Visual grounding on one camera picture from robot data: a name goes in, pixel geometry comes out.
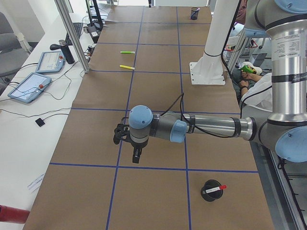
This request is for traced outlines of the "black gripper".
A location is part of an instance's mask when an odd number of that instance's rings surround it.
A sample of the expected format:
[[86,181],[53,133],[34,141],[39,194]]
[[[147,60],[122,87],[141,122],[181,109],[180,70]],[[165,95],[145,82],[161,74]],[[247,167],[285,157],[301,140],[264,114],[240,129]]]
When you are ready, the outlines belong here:
[[133,163],[139,163],[141,154],[142,154],[142,148],[146,147],[148,144],[148,141],[137,143],[137,142],[131,142],[131,145],[134,147],[133,149],[133,156],[132,156],[132,162]]

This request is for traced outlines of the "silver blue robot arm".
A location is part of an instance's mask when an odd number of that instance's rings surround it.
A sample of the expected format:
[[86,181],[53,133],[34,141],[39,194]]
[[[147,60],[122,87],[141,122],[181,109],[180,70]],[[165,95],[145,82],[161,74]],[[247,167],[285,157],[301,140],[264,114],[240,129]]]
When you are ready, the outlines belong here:
[[149,137],[183,142],[203,132],[221,138],[241,137],[291,162],[307,159],[307,3],[304,0],[250,0],[245,31],[272,39],[272,111],[246,105],[246,117],[154,114],[147,106],[131,109],[127,141],[138,163]]

